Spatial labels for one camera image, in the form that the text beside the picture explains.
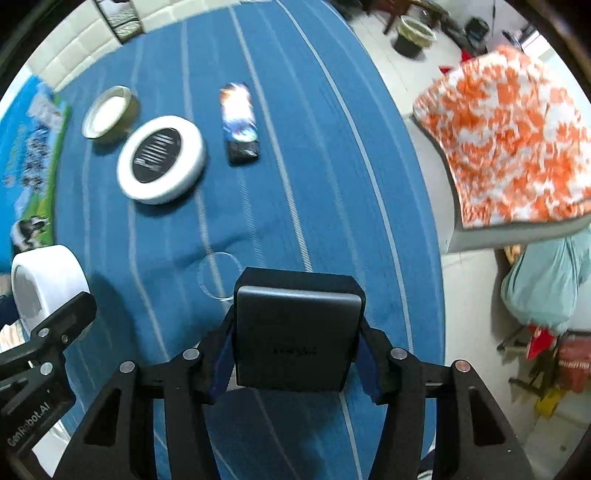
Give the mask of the white round jar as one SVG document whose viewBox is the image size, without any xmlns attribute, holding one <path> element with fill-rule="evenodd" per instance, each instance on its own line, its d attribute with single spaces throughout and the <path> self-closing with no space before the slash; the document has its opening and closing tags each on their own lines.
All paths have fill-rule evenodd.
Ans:
<svg viewBox="0 0 591 480">
<path fill-rule="evenodd" d="M 63 245 L 17 254 L 11 265 L 11 287 L 28 335 L 77 294 L 90 292 L 77 258 Z"/>
</svg>

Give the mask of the dark grey charger block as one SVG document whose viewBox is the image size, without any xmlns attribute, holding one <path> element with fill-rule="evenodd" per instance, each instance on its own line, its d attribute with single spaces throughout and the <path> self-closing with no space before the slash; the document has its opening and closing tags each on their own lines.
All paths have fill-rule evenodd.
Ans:
<svg viewBox="0 0 591 480">
<path fill-rule="evenodd" d="M 235 283 L 233 306 L 238 386 L 342 391 L 366 306 L 355 278 L 247 267 Z"/>
</svg>

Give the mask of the teal plastic bag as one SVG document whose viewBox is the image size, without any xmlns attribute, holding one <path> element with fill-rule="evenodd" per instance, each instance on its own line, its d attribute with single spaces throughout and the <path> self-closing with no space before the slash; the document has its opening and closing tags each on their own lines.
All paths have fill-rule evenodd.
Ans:
<svg viewBox="0 0 591 480">
<path fill-rule="evenodd" d="M 579 289 L 590 279 L 590 230 L 527 245 L 501 284 L 507 310 L 522 325 L 567 331 Z"/>
</svg>

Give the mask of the white round black-top case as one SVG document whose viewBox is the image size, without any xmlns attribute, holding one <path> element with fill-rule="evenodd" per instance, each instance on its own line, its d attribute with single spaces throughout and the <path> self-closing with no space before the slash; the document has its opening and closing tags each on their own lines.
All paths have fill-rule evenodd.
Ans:
<svg viewBox="0 0 591 480">
<path fill-rule="evenodd" d="M 192 122 L 174 115 L 141 125 L 123 145 L 116 167 L 123 194 L 160 205 L 175 200 L 204 172 L 204 136 Z"/>
</svg>

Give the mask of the grey sofa seat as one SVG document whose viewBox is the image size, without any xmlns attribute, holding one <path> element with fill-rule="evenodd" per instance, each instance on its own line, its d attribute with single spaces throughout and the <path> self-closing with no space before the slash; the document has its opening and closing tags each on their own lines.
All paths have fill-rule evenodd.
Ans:
<svg viewBox="0 0 591 480">
<path fill-rule="evenodd" d="M 556 223 L 510 223 L 466 229 L 460 218 L 459 197 L 441 148 L 412 115 L 404 123 L 413 143 L 435 219 L 442 254 L 499 249 L 573 235 L 590 225 L 590 216 Z"/>
</svg>

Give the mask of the blue cardboard box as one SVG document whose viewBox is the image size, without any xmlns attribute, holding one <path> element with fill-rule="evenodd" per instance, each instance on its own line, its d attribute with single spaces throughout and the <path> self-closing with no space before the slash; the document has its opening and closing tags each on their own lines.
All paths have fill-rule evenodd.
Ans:
<svg viewBox="0 0 591 480">
<path fill-rule="evenodd" d="M 71 108 L 29 78 L 1 118 L 1 272 L 15 255 L 54 243 L 54 197 Z"/>
</svg>

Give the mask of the small silver round tin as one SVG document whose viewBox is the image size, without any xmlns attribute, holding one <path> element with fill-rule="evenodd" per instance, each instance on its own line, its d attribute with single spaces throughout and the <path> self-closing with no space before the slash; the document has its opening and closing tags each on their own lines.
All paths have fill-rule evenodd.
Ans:
<svg viewBox="0 0 591 480">
<path fill-rule="evenodd" d="M 82 135 L 95 143 L 114 143 L 130 131 L 138 113 L 139 102 L 129 88 L 110 87 L 87 110 Z"/>
</svg>

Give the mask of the blue striped cloth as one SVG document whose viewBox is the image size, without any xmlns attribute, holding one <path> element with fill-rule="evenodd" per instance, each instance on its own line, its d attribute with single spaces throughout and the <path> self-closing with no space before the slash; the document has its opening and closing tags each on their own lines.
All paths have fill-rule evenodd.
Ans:
<svg viewBox="0 0 591 480">
<path fill-rule="evenodd" d="M 259 158 L 230 165 L 219 92 L 252 96 Z M 99 94 L 136 94 L 139 121 L 175 115 L 204 136 L 197 186 L 165 205 L 128 199 L 119 146 L 81 132 Z M 212 10 L 120 47 L 59 91 L 71 108 L 55 194 L 55 235 L 98 305 L 66 352 L 73 431 L 126 360 L 158 364 L 200 342 L 246 267 L 351 275 L 391 342 L 444 359 L 440 252 L 403 116 L 355 33 L 322 1 Z"/>
</svg>

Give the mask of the left white padded chair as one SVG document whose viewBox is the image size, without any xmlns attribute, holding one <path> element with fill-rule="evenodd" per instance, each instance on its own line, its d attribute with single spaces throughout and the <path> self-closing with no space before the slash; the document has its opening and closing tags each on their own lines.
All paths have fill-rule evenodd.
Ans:
<svg viewBox="0 0 591 480">
<path fill-rule="evenodd" d="M 66 19 L 35 49 L 26 66 L 59 91 L 120 46 L 103 19 Z"/>
</svg>

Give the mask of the white padded chair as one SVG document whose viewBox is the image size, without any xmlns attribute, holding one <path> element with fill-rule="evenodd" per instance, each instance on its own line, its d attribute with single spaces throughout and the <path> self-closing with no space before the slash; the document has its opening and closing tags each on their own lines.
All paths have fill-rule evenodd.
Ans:
<svg viewBox="0 0 591 480">
<path fill-rule="evenodd" d="M 120 46 L 103 19 L 66 19 L 35 49 L 26 66 L 59 91 Z"/>
<path fill-rule="evenodd" d="M 132 1 L 146 31 L 162 28 L 212 10 L 246 4 L 240 0 L 137 0 Z"/>
</svg>

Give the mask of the right white padded chair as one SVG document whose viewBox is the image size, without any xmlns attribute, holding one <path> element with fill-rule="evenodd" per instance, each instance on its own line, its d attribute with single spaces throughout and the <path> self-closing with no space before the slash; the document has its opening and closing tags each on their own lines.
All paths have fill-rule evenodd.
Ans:
<svg viewBox="0 0 591 480">
<path fill-rule="evenodd" d="M 162 28 L 212 10 L 246 4 L 240 0 L 137 0 L 132 1 L 146 31 Z"/>
</svg>

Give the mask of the dark waste bin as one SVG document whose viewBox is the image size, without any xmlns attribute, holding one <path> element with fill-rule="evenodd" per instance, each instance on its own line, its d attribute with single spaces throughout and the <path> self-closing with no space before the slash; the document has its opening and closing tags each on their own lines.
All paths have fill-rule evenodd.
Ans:
<svg viewBox="0 0 591 480">
<path fill-rule="evenodd" d="M 437 41 L 437 34 L 430 27 L 408 15 L 400 17 L 397 33 L 394 49 L 411 59 L 417 58 Z"/>
</svg>

